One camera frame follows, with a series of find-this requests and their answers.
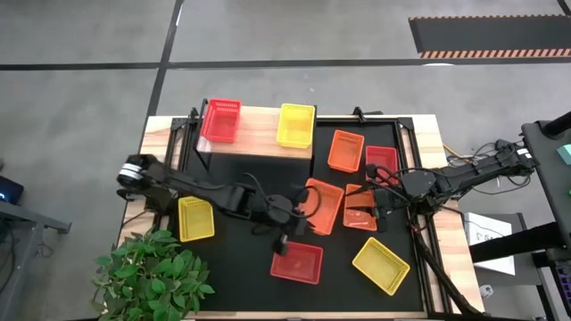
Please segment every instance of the yellow plastic basket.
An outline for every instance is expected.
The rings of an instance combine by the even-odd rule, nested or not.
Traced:
[[[178,231],[181,242],[214,236],[212,205],[193,196],[179,198]]]
[[[365,242],[353,265],[388,295],[396,292],[410,270],[405,261],[374,237]]]
[[[315,107],[282,104],[277,124],[277,142],[284,147],[308,148],[313,140]]]

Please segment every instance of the concrete floor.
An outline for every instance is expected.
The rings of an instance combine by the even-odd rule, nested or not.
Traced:
[[[173,0],[0,0],[0,64],[157,62]],[[555,0],[199,0],[180,16],[172,61],[416,58],[410,16],[561,13]],[[458,152],[505,138],[522,123],[569,110],[568,64],[268,70],[171,70],[159,115],[188,114],[203,97],[247,104],[317,103],[325,114],[433,113]],[[114,178],[137,151],[154,70],[0,72],[3,175],[23,183],[24,205],[73,221],[46,234],[22,320],[93,317],[92,259],[117,239],[124,202]],[[493,189],[492,183],[481,187]],[[537,178],[502,196],[470,194],[465,211],[521,211],[553,220]],[[533,287],[499,289],[484,302],[499,317],[542,315]]]

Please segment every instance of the red plastic basket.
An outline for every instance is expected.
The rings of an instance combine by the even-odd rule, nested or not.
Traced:
[[[333,186],[321,182],[315,178],[307,180],[306,186],[315,186],[317,191],[310,188],[308,189],[307,201],[300,204],[300,208],[305,214],[311,214],[317,209],[317,212],[307,220],[315,226],[313,232],[317,235],[330,235],[333,229],[333,223],[337,217],[341,200],[344,196],[343,188]]]
[[[318,284],[323,249],[302,243],[288,242],[287,254],[274,253],[269,274],[288,280]]]
[[[365,136],[336,130],[327,164],[332,169],[354,173],[359,169]]]
[[[234,143],[240,120],[238,101],[211,99],[204,116],[202,135],[212,142]]]
[[[354,192],[360,188],[360,185],[348,184],[345,188],[347,193]],[[345,196],[345,208],[343,212],[343,225],[352,228],[364,229],[366,231],[376,231],[377,221],[370,214],[360,210],[349,210],[348,208],[356,206],[373,207],[373,193],[366,191],[351,196]]]
[[[392,172],[399,170],[399,160],[396,155],[396,149],[392,147],[367,146],[365,148],[365,163],[383,166]],[[381,177],[389,177],[389,175],[382,169],[379,169],[377,172]],[[367,177],[367,180],[371,179],[367,174],[365,174],[365,176]],[[395,178],[391,178],[389,181],[393,184],[399,183]]]

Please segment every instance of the green plant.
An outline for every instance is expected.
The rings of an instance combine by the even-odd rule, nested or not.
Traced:
[[[104,321],[179,321],[200,309],[199,299],[214,293],[206,284],[206,262],[189,250],[179,251],[169,231],[132,234],[110,256],[95,259],[94,308]],[[96,300],[103,290],[103,303]]]

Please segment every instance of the wooden table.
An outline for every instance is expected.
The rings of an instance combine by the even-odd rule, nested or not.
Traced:
[[[258,107],[242,107],[247,112],[259,111]],[[237,140],[248,142],[254,140],[259,148],[259,154],[274,155],[283,157],[299,157],[307,158],[306,154],[291,154],[289,151],[273,146],[269,142],[275,142],[275,126],[279,109],[264,108],[263,117],[241,118],[240,127],[244,126],[248,130],[239,132]],[[147,121],[145,135],[139,150],[140,153],[154,154],[160,161],[164,159],[167,148],[167,142],[170,135],[170,123],[173,118],[184,118],[185,116],[154,116]],[[328,118],[353,118],[356,116],[330,116]],[[420,152],[420,160],[425,168],[439,168],[447,165],[446,157],[443,149],[443,141],[440,137],[440,130],[436,122],[435,115],[376,115],[367,116],[368,118],[396,118],[411,117],[414,122],[415,134],[417,138],[418,150]],[[405,130],[402,130],[403,143],[407,153],[407,162],[409,167],[414,167],[415,163],[412,158],[410,149],[410,140]],[[236,148],[229,147],[231,145],[199,145],[197,149],[201,151],[241,153],[240,144]],[[179,149],[175,148],[173,163],[178,160]],[[456,202],[448,202],[448,207],[458,208]],[[124,221],[134,217],[143,210],[144,201],[135,201],[128,204]],[[163,218],[161,226],[166,226],[167,218]],[[153,224],[153,214],[144,214],[141,217],[129,222],[127,226],[121,229],[121,243],[124,237],[129,236],[131,232],[143,233]],[[436,237],[442,254],[444,270],[450,277],[452,282],[456,284],[459,291],[466,297],[468,302],[476,309],[484,311],[484,304],[480,296],[478,282],[476,280],[476,272],[470,257],[468,242],[464,235],[464,227],[460,216],[452,211],[441,210],[434,216],[434,225],[436,229]],[[434,273],[429,269],[430,284],[436,311],[443,311],[442,302],[440,301],[440,290]],[[214,312],[202,311],[198,315],[199,318],[422,318],[426,317],[426,312]]]

